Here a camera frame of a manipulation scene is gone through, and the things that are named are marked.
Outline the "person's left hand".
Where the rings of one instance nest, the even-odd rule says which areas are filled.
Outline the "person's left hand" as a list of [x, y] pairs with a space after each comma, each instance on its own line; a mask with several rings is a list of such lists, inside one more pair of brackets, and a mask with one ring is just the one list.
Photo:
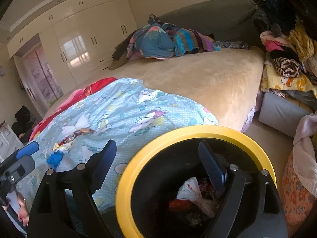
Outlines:
[[29, 211], [26, 206], [26, 200], [23, 197], [23, 195], [19, 192], [16, 192], [17, 194], [17, 201], [19, 204], [19, 209], [18, 209], [18, 220], [23, 224], [24, 227], [29, 225]]

